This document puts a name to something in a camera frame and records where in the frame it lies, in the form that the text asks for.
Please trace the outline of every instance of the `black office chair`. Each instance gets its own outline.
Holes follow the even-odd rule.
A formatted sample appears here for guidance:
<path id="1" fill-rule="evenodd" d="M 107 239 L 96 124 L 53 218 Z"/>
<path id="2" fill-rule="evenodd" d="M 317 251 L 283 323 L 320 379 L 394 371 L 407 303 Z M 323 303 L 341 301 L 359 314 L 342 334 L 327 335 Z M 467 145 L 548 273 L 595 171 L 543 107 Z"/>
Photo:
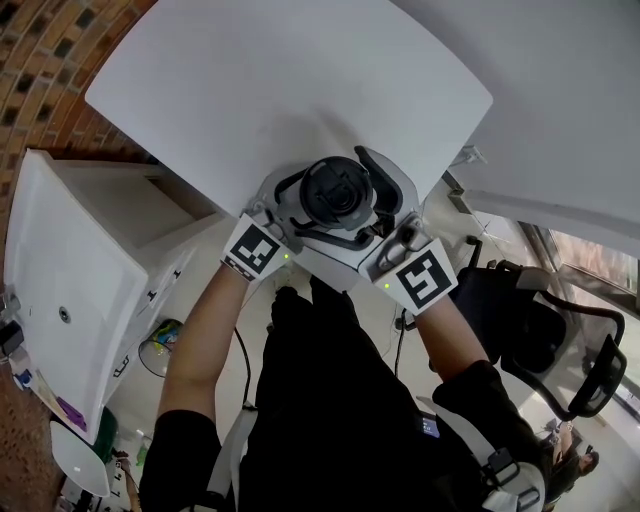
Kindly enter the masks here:
<path id="1" fill-rule="evenodd" d="M 592 417 L 620 384 L 626 358 L 618 346 L 624 317 L 573 304 L 549 293 L 542 269 L 503 260 L 478 268 L 482 242 L 474 245 L 459 285 L 449 294 L 471 325 L 489 360 L 524 381 L 562 421 Z"/>

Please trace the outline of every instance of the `brick wall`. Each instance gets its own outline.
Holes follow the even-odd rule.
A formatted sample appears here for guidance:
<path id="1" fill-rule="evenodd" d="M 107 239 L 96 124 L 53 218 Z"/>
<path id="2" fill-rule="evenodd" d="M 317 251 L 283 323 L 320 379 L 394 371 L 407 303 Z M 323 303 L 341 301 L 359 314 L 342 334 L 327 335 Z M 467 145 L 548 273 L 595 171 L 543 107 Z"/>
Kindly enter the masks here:
<path id="1" fill-rule="evenodd" d="M 111 51 L 155 0 L 0 0 L 0 268 L 26 148 L 57 158 L 149 155 L 83 100 Z M 48 410 L 0 367 L 0 510 L 50 511 L 60 485 Z"/>
<path id="2" fill-rule="evenodd" d="M 65 158 L 148 157 L 83 98 L 105 59 L 154 3 L 0 1 L 0 233 L 25 148 Z"/>

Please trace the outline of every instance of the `purple object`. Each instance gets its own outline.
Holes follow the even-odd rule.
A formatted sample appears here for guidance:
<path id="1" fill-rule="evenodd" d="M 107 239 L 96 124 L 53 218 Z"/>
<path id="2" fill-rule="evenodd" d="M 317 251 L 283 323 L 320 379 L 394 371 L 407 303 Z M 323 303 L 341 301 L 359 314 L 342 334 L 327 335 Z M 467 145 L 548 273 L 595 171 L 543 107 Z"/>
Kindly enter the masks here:
<path id="1" fill-rule="evenodd" d="M 71 404 L 68 404 L 63 398 L 57 397 L 56 401 L 58 402 L 58 405 L 62 407 L 62 410 L 67 415 L 69 421 L 82 429 L 83 432 L 86 432 L 87 422 L 84 420 L 84 416 L 79 413 Z"/>

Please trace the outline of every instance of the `harness buckle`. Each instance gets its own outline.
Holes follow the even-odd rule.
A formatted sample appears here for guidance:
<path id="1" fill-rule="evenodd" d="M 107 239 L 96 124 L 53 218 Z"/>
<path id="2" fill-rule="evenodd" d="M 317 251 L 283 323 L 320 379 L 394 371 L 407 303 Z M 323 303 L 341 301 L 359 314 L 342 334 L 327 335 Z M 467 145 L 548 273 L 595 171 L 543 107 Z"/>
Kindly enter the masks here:
<path id="1" fill-rule="evenodd" d="M 497 487 L 502 487 L 520 474 L 520 466 L 513 460 L 509 450 L 500 448 L 489 456 L 482 471 Z"/>
<path id="2" fill-rule="evenodd" d="M 526 491 L 518 494 L 518 512 L 533 507 L 540 501 L 540 491 L 535 487 L 529 487 Z"/>

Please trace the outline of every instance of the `white floor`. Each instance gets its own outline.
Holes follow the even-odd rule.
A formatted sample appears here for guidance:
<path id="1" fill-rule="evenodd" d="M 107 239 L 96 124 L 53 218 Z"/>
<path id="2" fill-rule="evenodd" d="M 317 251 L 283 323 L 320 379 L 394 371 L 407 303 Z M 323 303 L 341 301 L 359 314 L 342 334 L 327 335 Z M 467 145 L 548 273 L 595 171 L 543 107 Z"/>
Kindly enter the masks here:
<path id="1" fill-rule="evenodd" d="M 529 252 L 517 225 L 502 218 L 478 214 L 459 213 L 447 198 L 449 188 L 444 182 L 429 194 L 424 204 L 424 218 L 430 234 L 440 237 L 451 262 L 458 271 L 471 258 L 472 248 L 465 244 L 467 235 L 480 237 L 484 242 L 481 265 L 490 260 L 509 259 L 520 264 L 532 264 Z M 222 247 L 233 229 L 234 221 L 223 221 L 215 235 L 206 240 L 184 271 L 175 291 L 163 308 L 162 315 L 184 321 L 207 282 L 219 266 Z M 308 296 L 308 285 L 297 279 L 299 291 Z M 265 280 L 259 287 L 254 285 L 240 315 L 238 330 L 244 339 L 251 360 L 253 381 L 250 399 L 255 396 L 258 375 L 262 368 L 262 351 L 266 340 L 266 326 L 270 321 L 271 303 L 275 287 L 273 281 Z M 358 317 L 363 328 L 372 338 L 384 360 L 393 367 L 399 333 L 393 328 L 397 314 L 396 304 L 384 293 L 362 280 L 351 292 Z M 327 345 L 327 350 L 339 348 Z M 245 363 L 238 342 L 231 344 L 229 359 L 218 386 L 216 397 L 217 426 L 220 436 L 226 435 L 242 401 L 246 378 Z M 428 357 L 415 331 L 405 336 L 400 363 L 400 378 L 414 394 L 431 395 L 440 383 L 438 376 L 428 367 Z M 530 394 L 529 388 L 511 376 L 505 376 L 505 385 L 517 404 Z M 108 407 L 118 417 L 121 430 L 130 435 L 136 430 L 150 434 L 153 430 L 155 412 L 160 399 L 162 379 L 155 377 L 136 362 L 134 368 L 116 391 Z"/>

